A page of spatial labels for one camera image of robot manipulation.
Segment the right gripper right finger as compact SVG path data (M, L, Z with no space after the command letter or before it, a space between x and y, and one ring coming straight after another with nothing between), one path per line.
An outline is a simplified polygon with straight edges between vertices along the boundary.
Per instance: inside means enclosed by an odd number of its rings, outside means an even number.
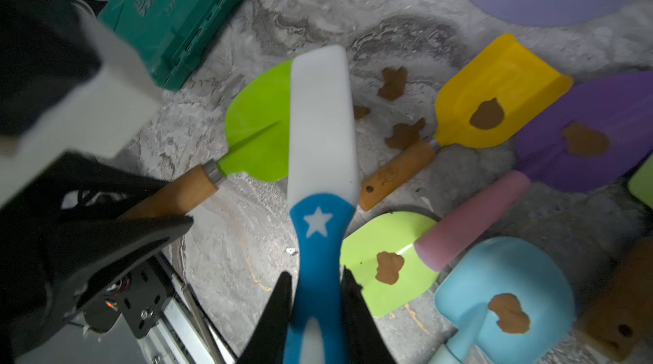
M395 364L362 297L362 287L347 268L343 270L340 294L348 363Z

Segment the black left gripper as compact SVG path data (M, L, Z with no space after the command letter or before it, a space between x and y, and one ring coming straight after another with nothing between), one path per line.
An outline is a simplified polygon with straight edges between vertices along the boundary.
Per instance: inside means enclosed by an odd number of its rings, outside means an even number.
M163 187L66 153L1 210L1 356L43 345L78 314L117 304L135 336L171 295L158 258L190 216L125 219Z

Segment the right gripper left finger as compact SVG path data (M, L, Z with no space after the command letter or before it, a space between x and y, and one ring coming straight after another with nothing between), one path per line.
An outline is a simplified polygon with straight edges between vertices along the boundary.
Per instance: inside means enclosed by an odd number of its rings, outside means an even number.
M237 364L282 363L292 316L292 276L282 272Z

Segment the light green square trowel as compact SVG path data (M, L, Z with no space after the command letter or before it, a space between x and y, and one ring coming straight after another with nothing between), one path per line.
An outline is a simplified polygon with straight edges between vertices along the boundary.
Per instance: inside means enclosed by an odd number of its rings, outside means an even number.
M439 273L425 265L414 248L435 226L429 216L397 211L379 215L345 238L340 264L362 286L373 317L399 309L436 282Z

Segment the white brush blue handle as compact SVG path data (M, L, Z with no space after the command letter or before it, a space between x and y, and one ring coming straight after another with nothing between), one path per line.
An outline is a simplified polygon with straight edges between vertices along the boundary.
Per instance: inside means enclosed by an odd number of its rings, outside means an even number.
M345 48L292 61L287 200L299 242L299 276L285 363L349 360L340 296L340 251L360 198L355 117Z

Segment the green pointed trowel wooden handle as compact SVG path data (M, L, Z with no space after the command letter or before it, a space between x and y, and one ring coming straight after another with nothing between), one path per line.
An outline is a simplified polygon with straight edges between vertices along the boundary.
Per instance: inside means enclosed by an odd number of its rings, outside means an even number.
M262 182L287 177L292 61L253 80L231 102L224 121L228 151L192 168L129 209L124 219L185 215L217 192L230 175Z

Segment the yellow square trowel wooden handle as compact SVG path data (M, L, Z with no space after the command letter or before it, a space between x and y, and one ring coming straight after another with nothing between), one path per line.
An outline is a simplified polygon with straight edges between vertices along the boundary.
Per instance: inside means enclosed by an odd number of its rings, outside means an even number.
M368 211L432 163L445 146L486 149L507 141L566 94L571 76L554 69L512 34L492 41L446 83L435 101L432 138L420 133L424 119L398 123L385 143L399 155L362 184L360 206Z

